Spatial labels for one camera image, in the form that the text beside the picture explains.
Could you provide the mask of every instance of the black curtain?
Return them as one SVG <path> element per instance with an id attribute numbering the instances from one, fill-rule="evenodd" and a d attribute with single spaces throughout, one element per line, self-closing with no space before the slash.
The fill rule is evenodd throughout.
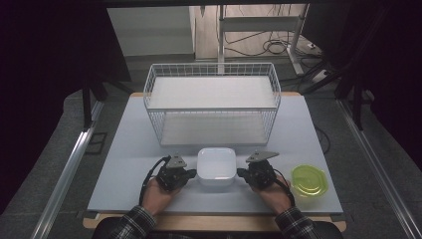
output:
<path id="1" fill-rule="evenodd" d="M 44 149 L 83 81 L 130 81 L 106 8 L 0 3 L 0 210 Z"/>
<path id="2" fill-rule="evenodd" d="M 375 96 L 372 111 L 422 169 L 421 10 L 416 1 L 394 3 L 361 64 L 361 76 Z"/>

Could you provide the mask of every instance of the hand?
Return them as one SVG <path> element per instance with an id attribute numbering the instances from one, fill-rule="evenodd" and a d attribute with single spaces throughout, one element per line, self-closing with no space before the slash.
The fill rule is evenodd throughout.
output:
<path id="1" fill-rule="evenodd" d="M 290 186 L 288 181 L 285 181 L 281 176 L 277 176 L 282 183 Z M 277 215 L 286 211 L 292 207 L 291 200 L 289 199 L 283 188 L 277 183 L 273 183 L 271 186 L 260 190 L 255 187 L 251 187 L 254 192 L 261 196 L 264 202 L 269 206 Z"/>
<path id="2" fill-rule="evenodd" d="M 173 191 L 165 191 L 158 185 L 157 180 L 152 178 L 146 185 L 146 191 L 143 195 L 142 207 L 145 208 L 152 216 L 156 216 L 162 212 L 174 198 L 174 196 L 181 190 L 177 188 Z"/>

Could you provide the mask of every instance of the metal rail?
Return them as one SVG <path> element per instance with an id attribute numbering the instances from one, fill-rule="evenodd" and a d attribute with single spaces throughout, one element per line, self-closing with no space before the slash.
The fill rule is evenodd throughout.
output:
<path id="1" fill-rule="evenodd" d="M 362 148 L 366 159 L 369 163 L 370 168 L 372 169 L 373 174 L 378 180 L 381 189 L 383 190 L 385 197 L 390 203 L 392 209 L 394 210 L 401 226 L 403 227 L 407 237 L 409 239 L 421 239 L 422 234 L 421 230 L 416 225 L 415 219 L 413 218 L 412 213 L 406 206 L 406 203 L 401 198 L 399 192 L 392 183 L 390 177 L 382 166 L 381 161 L 373 150 L 369 140 L 366 138 L 365 133 L 356 126 L 352 117 L 351 110 L 348 106 L 346 100 L 337 101 L 340 109 L 343 112 L 343 115 L 351 128 L 353 135 L 356 138 L 357 143 Z"/>
<path id="2" fill-rule="evenodd" d="M 43 213 L 41 214 L 37 226 L 32 233 L 31 238 L 47 238 L 49 235 L 56 216 L 59 213 L 60 207 L 65 200 L 66 194 L 68 193 L 69 187 L 81 162 L 81 158 L 83 157 L 85 149 L 87 148 L 94 129 L 96 128 L 103 105 L 104 104 L 100 102 L 95 103 L 92 110 L 93 123 L 87 131 L 81 132 L 77 143 L 75 144 L 75 147 L 68 159 L 68 162 L 66 163 L 65 168 L 63 169 L 63 172 L 56 184 L 56 187 L 54 188 L 53 193 L 50 196 L 50 199 L 47 202 Z"/>

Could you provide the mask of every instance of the yellow lid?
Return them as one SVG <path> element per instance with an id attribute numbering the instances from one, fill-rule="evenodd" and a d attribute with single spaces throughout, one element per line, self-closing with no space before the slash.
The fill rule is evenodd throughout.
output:
<path id="1" fill-rule="evenodd" d="M 292 186 L 303 196 L 321 196 L 328 190 L 325 173 L 306 164 L 292 170 Z"/>

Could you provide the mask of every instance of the wall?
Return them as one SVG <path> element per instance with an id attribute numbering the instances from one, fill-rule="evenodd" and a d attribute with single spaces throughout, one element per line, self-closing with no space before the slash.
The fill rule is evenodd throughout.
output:
<path id="1" fill-rule="evenodd" d="M 193 53 L 189 7 L 107 10 L 125 57 Z"/>

